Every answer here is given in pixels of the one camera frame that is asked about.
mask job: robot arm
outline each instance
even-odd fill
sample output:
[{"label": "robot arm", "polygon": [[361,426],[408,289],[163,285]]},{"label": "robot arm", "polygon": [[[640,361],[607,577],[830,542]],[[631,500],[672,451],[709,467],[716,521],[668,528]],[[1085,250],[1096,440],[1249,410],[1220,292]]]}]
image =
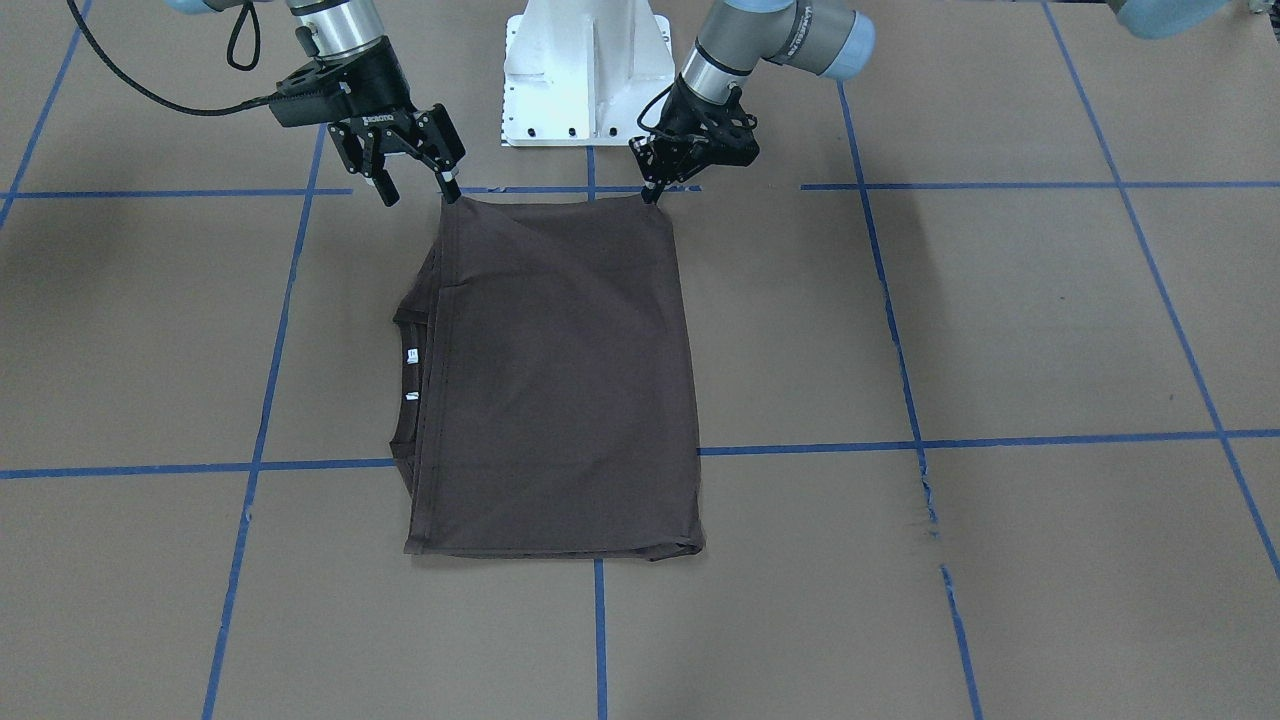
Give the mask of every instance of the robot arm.
[{"label": "robot arm", "polygon": [[657,126],[641,117],[650,135],[631,141],[645,202],[709,165],[755,160],[756,120],[740,100],[760,60],[845,81],[863,69],[874,45],[876,27],[841,0],[716,0],[684,69],[664,91]]},{"label": "robot arm", "polygon": [[[220,12],[244,0],[169,0],[184,13]],[[454,170],[466,154],[443,105],[419,113],[372,0],[287,0],[311,61],[276,83],[268,106],[284,127],[326,123],[347,172],[364,176],[390,206],[399,192],[387,155],[404,154],[435,174],[448,202],[461,196]]]}]

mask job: blue joint cap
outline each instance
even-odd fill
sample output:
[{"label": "blue joint cap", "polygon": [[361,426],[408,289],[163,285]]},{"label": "blue joint cap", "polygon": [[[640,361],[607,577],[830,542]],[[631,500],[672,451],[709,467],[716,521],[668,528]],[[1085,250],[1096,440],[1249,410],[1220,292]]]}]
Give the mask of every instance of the blue joint cap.
[{"label": "blue joint cap", "polygon": [[724,0],[724,4],[744,13],[777,13],[786,10],[796,0]]},{"label": "blue joint cap", "polygon": [[1226,5],[1229,0],[1128,0],[1120,20],[1134,37],[1160,40],[1188,31]]},{"label": "blue joint cap", "polygon": [[164,0],[170,8],[187,15],[200,15],[215,12],[205,0]]},{"label": "blue joint cap", "polygon": [[854,27],[845,38],[845,46],[836,54],[836,59],[818,77],[845,82],[846,79],[863,72],[867,60],[872,59],[872,50],[876,49],[876,23],[867,15],[858,13],[854,17]]}]

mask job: garment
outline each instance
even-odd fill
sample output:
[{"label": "garment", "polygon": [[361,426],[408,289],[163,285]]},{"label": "garment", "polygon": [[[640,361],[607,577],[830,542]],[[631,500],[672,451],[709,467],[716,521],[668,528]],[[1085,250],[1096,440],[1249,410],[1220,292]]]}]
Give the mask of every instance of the garment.
[{"label": "garment", "polygon": [[406,552],[701,550],[689,333],[657,206],[444,205],[396,323]]}]

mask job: cloth fold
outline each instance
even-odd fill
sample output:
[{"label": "cloth fold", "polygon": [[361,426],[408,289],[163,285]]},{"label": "cloth fold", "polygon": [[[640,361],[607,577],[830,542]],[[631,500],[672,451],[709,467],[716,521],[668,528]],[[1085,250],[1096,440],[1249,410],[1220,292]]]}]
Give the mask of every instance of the cloth fold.
[{"label": "cloth fold", "polygon": [[404,552],[701,550],[689,333],[662,210],[639,197],[444,205],[394,319]]}]

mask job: dark fabric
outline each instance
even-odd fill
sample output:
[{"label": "dark fabric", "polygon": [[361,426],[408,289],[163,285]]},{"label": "dark fabric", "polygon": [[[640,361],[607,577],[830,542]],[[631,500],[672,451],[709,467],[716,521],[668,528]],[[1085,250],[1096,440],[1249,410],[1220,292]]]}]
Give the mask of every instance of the dark fabric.
[{"label": "dark fabric", "polygon": [[444,205],[396,323],[404,552],[701,550],[689,334],[657,206]]}]

